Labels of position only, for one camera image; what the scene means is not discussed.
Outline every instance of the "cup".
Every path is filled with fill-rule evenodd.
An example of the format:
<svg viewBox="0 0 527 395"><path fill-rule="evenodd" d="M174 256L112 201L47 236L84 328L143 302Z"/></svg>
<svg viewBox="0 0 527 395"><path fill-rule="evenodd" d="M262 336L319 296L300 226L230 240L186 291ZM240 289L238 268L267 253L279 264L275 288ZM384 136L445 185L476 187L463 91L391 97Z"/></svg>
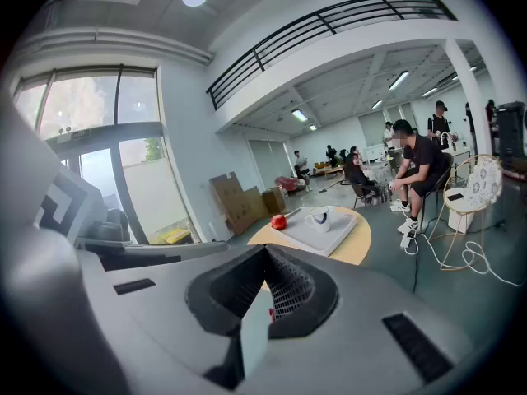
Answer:
<svg viewBox="0 0 527 395"><path fill-rule="evenodd" d="M314 207L304 221L308 227L319 233L327 233L331 228L328 207Z"/></svg>

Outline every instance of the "man's hand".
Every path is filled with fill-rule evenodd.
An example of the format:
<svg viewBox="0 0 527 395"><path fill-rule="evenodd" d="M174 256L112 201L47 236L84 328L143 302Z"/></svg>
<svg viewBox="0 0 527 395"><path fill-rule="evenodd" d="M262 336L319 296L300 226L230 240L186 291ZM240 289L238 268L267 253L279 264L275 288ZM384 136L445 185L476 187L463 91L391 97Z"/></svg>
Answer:
<svg viewBox="0 0 527 395"><path fill-rule="evenodd" d="M392 190L395 192L403 187L403 180L402 179L395 179L392 183Z"/></svg>

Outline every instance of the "balcony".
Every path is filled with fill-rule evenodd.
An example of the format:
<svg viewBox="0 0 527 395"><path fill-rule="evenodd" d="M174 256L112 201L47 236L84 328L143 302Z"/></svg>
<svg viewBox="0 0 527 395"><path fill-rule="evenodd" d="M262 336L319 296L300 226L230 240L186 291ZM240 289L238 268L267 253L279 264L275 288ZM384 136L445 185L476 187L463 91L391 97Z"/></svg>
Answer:
<svg viewBox="0 0 527 395"><path fill-rule="evenodd" d="M237 91L300 48L345 30L406 19L457 21L440 0L349 0L305 15L245 52L207 89L217 110Z"/></svg>

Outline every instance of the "red apple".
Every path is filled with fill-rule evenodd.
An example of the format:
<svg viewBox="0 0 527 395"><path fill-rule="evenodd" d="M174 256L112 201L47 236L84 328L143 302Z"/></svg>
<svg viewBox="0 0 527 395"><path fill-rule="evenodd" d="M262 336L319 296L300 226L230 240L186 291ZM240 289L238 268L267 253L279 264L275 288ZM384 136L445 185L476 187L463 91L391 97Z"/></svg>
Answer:
<svg viewBox="0 0 527 395"><path fill-rule="evenodd" d="M284 215L275 215L273 218L271 218L271 226L275 230L283 230L286 228L286 217Z"/></svg>

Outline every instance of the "black cap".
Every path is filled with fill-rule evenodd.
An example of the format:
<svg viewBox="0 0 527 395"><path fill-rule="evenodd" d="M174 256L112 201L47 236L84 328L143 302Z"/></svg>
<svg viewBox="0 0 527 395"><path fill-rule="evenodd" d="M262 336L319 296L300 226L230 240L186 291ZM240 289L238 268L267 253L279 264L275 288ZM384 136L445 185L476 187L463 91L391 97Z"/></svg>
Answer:
<svg viewBox="0 0 527 395"><path fill-rule="evenodd" d="M445 107L445 103L443 101L436 101L436 107L443 107L445 111L448 111L448 109Z"/></svg>

